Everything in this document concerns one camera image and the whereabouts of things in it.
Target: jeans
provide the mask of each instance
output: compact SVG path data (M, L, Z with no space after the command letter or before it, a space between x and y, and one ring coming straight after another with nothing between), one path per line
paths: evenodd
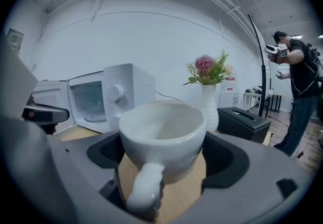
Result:
M318 96L297 98L294 100L288 132L281 143L274 145L288 156L296 150L307 124L316 110Z

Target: flower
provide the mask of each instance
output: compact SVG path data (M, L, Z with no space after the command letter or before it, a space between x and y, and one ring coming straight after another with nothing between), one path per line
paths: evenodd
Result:
M226 72L226 74L232 75L233 74L233 66L232 65L225 65L224 71Z
M206 74L214 67L214 59L208 55L198 57L195 60L195 67L201 74Z

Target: ceiling light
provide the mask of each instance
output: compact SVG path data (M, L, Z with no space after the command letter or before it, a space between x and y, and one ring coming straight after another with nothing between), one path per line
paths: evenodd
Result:
M303 36L302 35L298 35L298 36L291 36L291 38L295 38L295 39L301 39Z

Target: backpack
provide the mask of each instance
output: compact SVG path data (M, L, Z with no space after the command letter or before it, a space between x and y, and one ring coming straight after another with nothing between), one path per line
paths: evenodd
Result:
M305 65L309 67L314 73L316 73L316 78L318 81L323 82L323 63L319 59L316 49L313 47L308 48L309 58L311 60L311 65Z

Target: flower bouquet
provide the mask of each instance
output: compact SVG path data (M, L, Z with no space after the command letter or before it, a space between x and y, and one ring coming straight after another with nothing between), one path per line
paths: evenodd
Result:
M225 65L229 54L222 50L218 58L208 55L198 57L194 63L187 63L187 69L192 75L188 78L187 84L198 83L200 85L217 85L221 83L227 75L231 75L233 68Z

